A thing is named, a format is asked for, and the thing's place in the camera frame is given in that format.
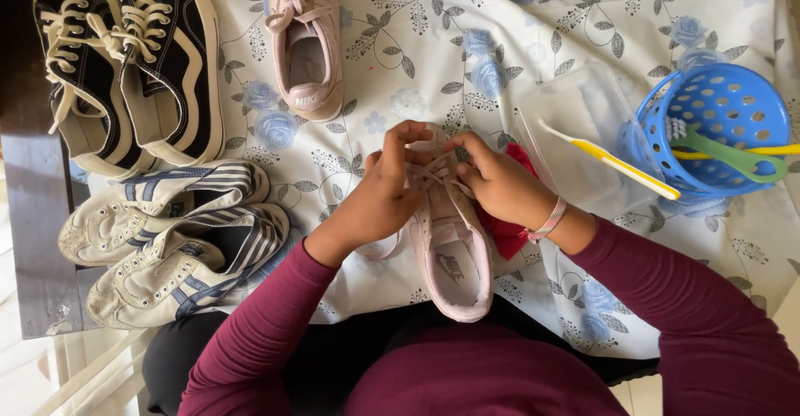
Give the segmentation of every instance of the shoe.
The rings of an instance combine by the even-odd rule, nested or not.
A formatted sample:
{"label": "shoe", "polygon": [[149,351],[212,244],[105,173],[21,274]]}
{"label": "shoe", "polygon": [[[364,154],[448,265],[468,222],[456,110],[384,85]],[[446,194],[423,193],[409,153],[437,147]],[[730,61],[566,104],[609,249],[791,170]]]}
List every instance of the shoe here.
{"label": "shoe", "polygon": [[455,153],[442,151],[447,134],[436,124],[427,128],[432,140],[406,146],[435,158],[425,167],[408,167],[406,187],[426,194],[407,224],[411,245],[436,307],[455,321],[475,322],[489,312],[494,296],[488,238],[458,181]]}
{"label": "shoe", "polygon": [[344,100],[339,55],[339,0],[269,0],[266,29],[272,34],[281,96],[296,114],[327,122]]}
{"label": "shoe", "polygon": [[[189,237],[184,230],[205,229]],[[289,218],[256,204],[200,214],[159,234],[95,283],[86,311],[112,329],[162,326],[214,304],[283,246]]]}
{"label": "shoe", "polygon": [[34,0],[34,17],[53,83],[50,108],[70,159],[87,171],[115,179],[155,166],[136,145],[116,78],[122,64],[106,52],[121,16],[116,0]]}
{"label": "shoe", "polygon": [[136,139],[177,166],[223,154],[217,83],[218,23],[211,0],[119,0],[113,36],[125,59],[122,92]]}
{"label": "shoe", "polygon": [[91,196],[66,220],[58,247],[83,266],[113,265],[180,221],[265,201],[270,179],[245,160],[139,175]]}

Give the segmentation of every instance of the tablecloth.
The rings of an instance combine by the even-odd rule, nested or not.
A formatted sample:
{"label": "tablecloth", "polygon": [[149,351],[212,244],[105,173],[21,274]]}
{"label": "tablecloth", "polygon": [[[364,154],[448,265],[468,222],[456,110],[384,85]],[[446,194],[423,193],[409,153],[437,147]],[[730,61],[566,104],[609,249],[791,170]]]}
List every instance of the tablecloth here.
{"label": "tablecloth", "polygon": [[[512,115],[537,84],[589,60],[610,65],[633,108],[676,68],[736,63],[772,81],[800,124],[800,87],[787,0],[341,0],[345,80],[342,115],[327,123],[295,116],[276,93],[263,0],[213,0],[225,157],[254,160],[269,174],[269,202],[290,215],[289,241],[221,301],[235,305],[277,267],[358,184],[365,155],[405,119],[475,130],[501,151]],[[308,68],[320,67],[309,63]],[[734,198],[653,200],[614,223],[697,258],[773,314],[800,273],[800,160],[774,188]],[[619,358],[658,356],[658,331],[552,246],[527,245],[495,278],[495,292],[574,348]],[[380,261],[351,255],[312,323],[429,299],[407,233]]]}

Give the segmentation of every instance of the clear plastic box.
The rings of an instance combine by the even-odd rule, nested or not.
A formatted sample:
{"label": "clear plastic box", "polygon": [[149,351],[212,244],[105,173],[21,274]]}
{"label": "clear plastic box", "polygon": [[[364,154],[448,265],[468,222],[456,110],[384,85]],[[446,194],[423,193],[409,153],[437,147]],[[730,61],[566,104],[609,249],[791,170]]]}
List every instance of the clear plastic box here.
{"label": "clear plastic box", "polygon": [[618,216],[657,195],[575,145],[546,132],[539,119],[561,133],[590,140],[664,181],[652,158],[630,154],[645,150],[631,149],[630,145],[645,145],[646,138],[625,103],[613,71],[604,63],[587,63],[531,91],[514,116],[514,137],[525,148],[548,188],[597,216]]}

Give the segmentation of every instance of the bracelet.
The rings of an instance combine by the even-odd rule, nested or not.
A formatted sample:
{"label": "bracelet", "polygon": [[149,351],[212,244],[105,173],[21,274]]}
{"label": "bracelet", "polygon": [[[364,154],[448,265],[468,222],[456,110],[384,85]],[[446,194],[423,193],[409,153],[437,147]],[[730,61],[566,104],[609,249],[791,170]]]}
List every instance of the bracelet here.
{"label": "bracelet", "polygon": [[550,234],[553,231],[553,228],[561,221],[562,216],[564,216],[564,212],[566,211],[566,200],[563,197],[558,196],[558,201],[555,203],[555,208],[553,208],[553,213],[550,214],[550,217],[547,219],[547,222],[536,231],[531,230],[530,228],[525,229],[525,233],[528,235],[528,241],[533,242],[534,244],[538,244],[539,241]]}

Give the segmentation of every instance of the black canvas sneaker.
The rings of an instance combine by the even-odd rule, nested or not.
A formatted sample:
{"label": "black canvas sneaker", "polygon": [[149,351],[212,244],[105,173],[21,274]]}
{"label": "black canvas sneaker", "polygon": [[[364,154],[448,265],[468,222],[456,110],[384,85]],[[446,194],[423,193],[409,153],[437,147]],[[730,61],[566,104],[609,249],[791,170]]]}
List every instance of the black canvas sneaker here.
{"label": "black canvas sneaker", "polygon": [[122,63],[107,48],[122,17],[116,0],[34,0],[41,28],[50,107],[70,159],[113,178],[145,172],[156,158],[141,149],[116,80]]}
{"label": "black canvas sneaker", "polygon": [[211,0],[119,0],[122,93],[143,148],[173,165],[223,153]]}

